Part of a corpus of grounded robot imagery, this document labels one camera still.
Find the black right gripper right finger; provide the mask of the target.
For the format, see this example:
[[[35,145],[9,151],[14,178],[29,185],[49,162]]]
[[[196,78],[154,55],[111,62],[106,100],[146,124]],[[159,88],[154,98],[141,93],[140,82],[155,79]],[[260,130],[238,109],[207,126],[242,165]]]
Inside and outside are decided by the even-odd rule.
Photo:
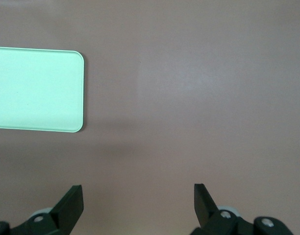
[[[190,235],[291,235],[276,218],[260,216],[250,223],[231,209],[219,209],[204,184],[194,185],[194,209],[200,226]]]

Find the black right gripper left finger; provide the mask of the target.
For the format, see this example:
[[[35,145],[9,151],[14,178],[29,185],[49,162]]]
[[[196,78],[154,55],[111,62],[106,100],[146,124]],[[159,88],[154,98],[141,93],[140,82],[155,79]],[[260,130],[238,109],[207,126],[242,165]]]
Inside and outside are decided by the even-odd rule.
[[[0,221],[0,235],[70,235],[82,213],[82,186],[72,186],[49,212],[38,212],[14,228]]]

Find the light green rectangular tray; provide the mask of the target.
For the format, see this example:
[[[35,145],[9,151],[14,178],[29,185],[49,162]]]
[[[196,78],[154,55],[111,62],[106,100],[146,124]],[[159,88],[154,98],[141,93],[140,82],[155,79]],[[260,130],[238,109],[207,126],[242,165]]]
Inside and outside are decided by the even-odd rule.
[[[74,50],[0,47],[0,129],[78,132],[84,68]]]

